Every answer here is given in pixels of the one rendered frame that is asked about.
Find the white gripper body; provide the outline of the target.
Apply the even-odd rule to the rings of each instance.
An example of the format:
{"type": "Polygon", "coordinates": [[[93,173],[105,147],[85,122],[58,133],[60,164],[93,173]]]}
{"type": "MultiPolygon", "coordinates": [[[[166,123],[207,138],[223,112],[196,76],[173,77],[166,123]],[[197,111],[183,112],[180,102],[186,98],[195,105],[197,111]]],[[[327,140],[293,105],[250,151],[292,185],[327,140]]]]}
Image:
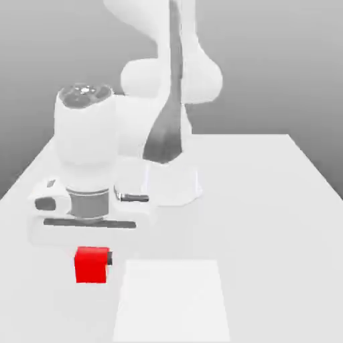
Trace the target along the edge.
{"type": "Polygon", "coordinates": [[[114,246],[150,229],[155,221],[155,207],[150,205],[110,206],[109,214],[96,222],[47,212],[28,218],[27,238],[33,245],[114,246]]]}

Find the small red cube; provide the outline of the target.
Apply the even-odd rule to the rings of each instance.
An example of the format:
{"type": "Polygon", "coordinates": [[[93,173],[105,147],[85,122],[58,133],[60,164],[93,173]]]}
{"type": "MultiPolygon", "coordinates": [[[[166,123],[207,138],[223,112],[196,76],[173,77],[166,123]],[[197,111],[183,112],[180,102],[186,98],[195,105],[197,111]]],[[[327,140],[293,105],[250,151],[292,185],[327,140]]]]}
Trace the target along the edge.
{"type": "Polygon", "coordinates": [[[77,283],[106,283],[108,247],[78,247],[74,256],[77,283]]]}

